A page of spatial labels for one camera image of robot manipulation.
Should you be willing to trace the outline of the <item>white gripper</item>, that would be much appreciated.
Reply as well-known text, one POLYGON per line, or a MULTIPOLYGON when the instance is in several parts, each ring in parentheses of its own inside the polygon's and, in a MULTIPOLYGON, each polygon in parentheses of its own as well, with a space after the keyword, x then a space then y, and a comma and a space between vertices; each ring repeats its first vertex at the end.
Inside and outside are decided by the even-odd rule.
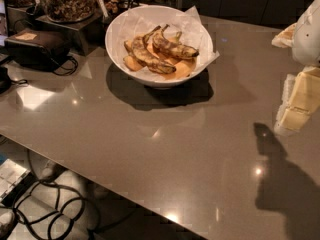
POLYGON ((297 24, 277 34, 271 44, 292 47, 294 60, 306 66, 297 75, 287 75, 276 115, 274 131, 290 136, 298 133, 320 107, 320 0, 314 0, 297 24))

